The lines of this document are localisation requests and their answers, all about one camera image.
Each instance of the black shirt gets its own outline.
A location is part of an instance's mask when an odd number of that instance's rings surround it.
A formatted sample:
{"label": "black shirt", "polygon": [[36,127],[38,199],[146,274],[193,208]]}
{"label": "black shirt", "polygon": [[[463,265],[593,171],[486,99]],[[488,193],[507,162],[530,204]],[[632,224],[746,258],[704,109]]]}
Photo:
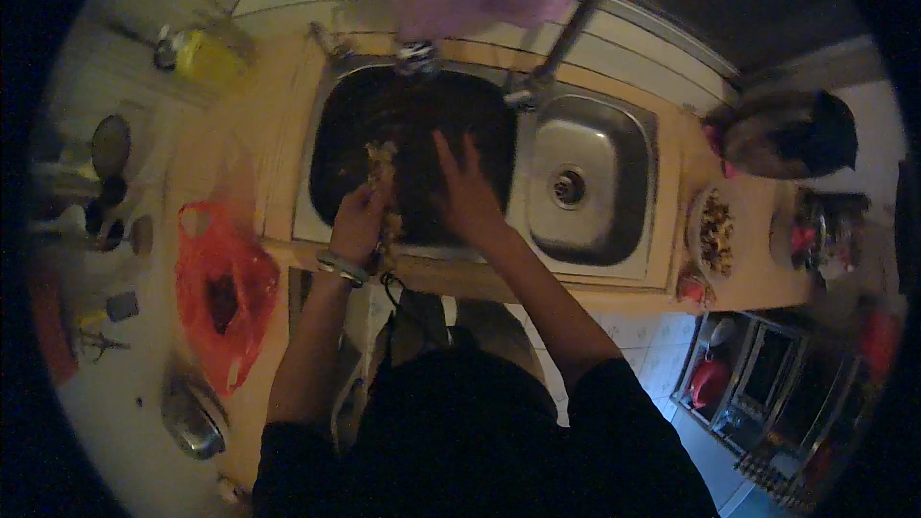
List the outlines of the black shirt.
{"label": "black shirt", "polygon": [[540,382],[482,351],[426,353],[370,390],[342,458],[310,426],[265,427],[257,516],[718,515],[624,359],[582,376],[568,429]]}

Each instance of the plate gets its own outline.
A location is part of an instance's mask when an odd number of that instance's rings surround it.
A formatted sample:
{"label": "plate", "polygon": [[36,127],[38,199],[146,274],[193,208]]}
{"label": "plate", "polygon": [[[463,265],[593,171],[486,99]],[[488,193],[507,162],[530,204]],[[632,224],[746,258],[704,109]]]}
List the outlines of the plate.
{"label": "plate", "polygon": [[[722,274],[710,270],[710,266],[704,261],[703,248],[700,240],[701,232],[703,231],[702,219],[704,216],[704,207],[707,204],[707,198],[715,191],[720,193],[720,202],[729,206],[730,214],[733,219],[733,231],[729,239],[729,246],[732,251],[732,269],[728,276],[723,276]],[[686,236],[688,251],[697,263],[697,267],[711,284],[725,282],[727,279],[731,278],[732,275],[739,272],[739,265],[745,256],[746,245],[741,238],[745,236],[744,229],[746,221],[743,198],[728,181],[720,181],[704,188],[691,204]]]}

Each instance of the hand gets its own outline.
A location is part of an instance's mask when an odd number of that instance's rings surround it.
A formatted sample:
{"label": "hand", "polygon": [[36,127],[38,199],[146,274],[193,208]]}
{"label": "hand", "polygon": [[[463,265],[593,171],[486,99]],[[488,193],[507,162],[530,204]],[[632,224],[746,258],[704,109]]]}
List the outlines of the hand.
{"label": "hand", "polygon": [[436,206],[448,228],[477,250],[494,241],[508,228],[496,195],[480,172],[480,156],[470,133],[463,136],[464,168],[458,166],[440,131],[432,132],[441,171],[448,183],[448,195],[435,197]]}
{"label": "hand", "polygon": [[368,183],[345,195],[332,223],[330,252],[356,266],[364,267],[378,245],[384,210],[393,200],[392,183],[375,191]]}

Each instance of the red plastic bag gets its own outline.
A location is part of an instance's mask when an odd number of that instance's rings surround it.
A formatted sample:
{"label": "red plastic bag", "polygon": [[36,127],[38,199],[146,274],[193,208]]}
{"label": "red plastic bag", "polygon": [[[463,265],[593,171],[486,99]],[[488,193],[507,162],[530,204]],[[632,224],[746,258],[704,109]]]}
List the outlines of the red plastic bag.
{"label": "red plastic bag", "polygon": [[[188,212],[207,215],[198,236],[185,231]],[[243,236],[224,207],[192,202],[178,212],[176,300],[186,339],[220,397],[243,385],[256,362],[278,293],[278,266]]]}

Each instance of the bracelet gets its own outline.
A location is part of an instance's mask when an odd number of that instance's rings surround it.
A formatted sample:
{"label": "bracelet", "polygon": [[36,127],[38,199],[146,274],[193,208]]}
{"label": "bracelet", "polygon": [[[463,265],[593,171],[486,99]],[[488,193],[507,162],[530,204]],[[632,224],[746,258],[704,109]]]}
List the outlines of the bracelet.
{"label": "bracelet", "polygon": [[329,250],[317,252],[317,263],[321,271],[337,273],[340,278],[351,281],[355,288],[361,288],[365,282],[371,280],[367,271],[341,259]]}

